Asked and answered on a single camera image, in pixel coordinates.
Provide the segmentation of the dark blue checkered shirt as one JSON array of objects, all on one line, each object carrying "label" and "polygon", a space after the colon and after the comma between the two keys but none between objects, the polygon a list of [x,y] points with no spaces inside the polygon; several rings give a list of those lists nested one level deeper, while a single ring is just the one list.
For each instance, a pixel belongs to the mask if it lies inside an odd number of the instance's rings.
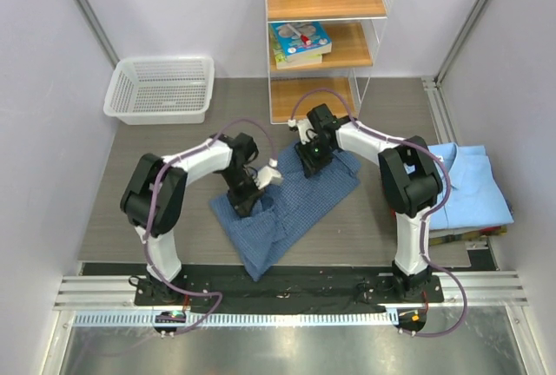
[{"label": "dark blue checkered shirt", "polygon": [[253,281],[360,184],[361,163],[349,152],[333,152],[331,163],[307,178],[290,144],[280,152],[278,168],[283,183],[268,187],[249,217],[239,217],[225,194],[209,202]]}]

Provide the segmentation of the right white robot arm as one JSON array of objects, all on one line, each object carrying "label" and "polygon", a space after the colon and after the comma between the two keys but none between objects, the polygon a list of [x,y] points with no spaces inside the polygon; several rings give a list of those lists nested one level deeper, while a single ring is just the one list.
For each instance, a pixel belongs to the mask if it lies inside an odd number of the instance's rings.
[{"label": "right white robot arm", "polygon": [[428,242],[430,211],[443,191],[434,156],[425,141],[379,133],[328,106],[311,109],[305,118],[288,120],[300,141],[295,151],[306,177],[328,166],[341,151],[357,154],[378,166],[382,190],[396,218],[397,250],[392,262],[392,288],[397,298],[415,299],[432,281]]}]

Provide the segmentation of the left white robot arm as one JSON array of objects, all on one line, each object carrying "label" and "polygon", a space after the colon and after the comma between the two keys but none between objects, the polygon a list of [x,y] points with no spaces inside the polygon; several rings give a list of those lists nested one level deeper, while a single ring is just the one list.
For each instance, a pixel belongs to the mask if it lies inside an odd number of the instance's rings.
[{"label": "left white robot arm", "polygon": [[160,157],[143,155],[131,175],[120,208],[147,248],[148,277],[138,289],[168,305],[178,303],[185,293],[179,279],[182,263],[175,246],[174,227],[180,218],[186,188],[191,183],[218,174],[228,185],[225,203],[232,213],[245,218],[252,213],[264,189],[248,165],[259,154],[252,136],[212,135],[202,144],[180,154]]}]

